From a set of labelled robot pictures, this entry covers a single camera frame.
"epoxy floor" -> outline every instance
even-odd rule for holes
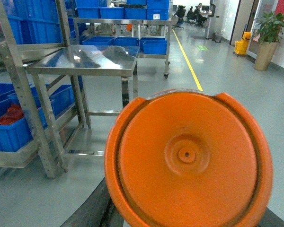
[[[284,220],[284,75],[273,69],[254,70],[253,63],[233,55],[233,47],[226,43],[193,39],[192,36],[203,36],[202,28],[185,26],[183,30],[176,29],[176,33],[204,92],[230,94],[253,114],[264,131],[274,163],[274,186],[268,207]],[[198,50],[197,45],[206,46],[208,51]],[[174,34],[170,63],[170,75],[165,80],[164,60],[138,60],[139,96],[171,88],[197,89]],[[9,81],[8,75],[0,72],[0,82],[5,81]],[[121,109],[120,78],[85,78],[85,85],[90,109]],[[80,131],[71,147],[104,150],[114,120],[92,117],[92,133]],[[76,121],[66,130],[73,129]],[[45,177],[38,157],[24,169],[0,168],[0,227],[59,227],[104,177],[101,159],[71,157],[67,162],[68,173],[54,180]]]

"plant pot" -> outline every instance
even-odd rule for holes
[[[257,59],[255,63],[255,70],[266,71],[273,58],[275,50],[278,46],[278,42],[269,43],[262,42],[259,46],[259,51],[257,53]]]

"stainless steel table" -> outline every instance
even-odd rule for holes
[[[86,101],[84,85],[80,85],[79,76],[117,76],[121,77],[123,108],[129,103],[128,79],[133,76],[133,97],[138,96],[137,58],[140,48],[136,46],[94,46],[71,45],[44,59],[26,67],[32,74],[40,98],[41,106],[50,129],[55,149],[65,153],[68,144],[62,144],[55,121],[49,96],[63,84],[65,78],[71,78],[75,96],[79,125],[78,130],[90,125],[89,116],[117,116],[120,111],[90,111]],[[46,86],[43,74],[58,75],[53,86]]]

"doorway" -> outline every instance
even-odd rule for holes
[[[254,3],[251,8],[248,24],[247,24],[247,32],[251,32],[252,24],[254,22],[255,16],[256,16],[256,11],[257,11],[257,6],[259,4],[260,0],[254,0]]]

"potted plant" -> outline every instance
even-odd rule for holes
[[[273,58],[281,35],[284,31],[284,14],[274,12],[264,13],[262,17],[256,18],[260,28],[253,35],[260,36],[258,39],[259,50],[255,63],[255,69],[265,71]]]

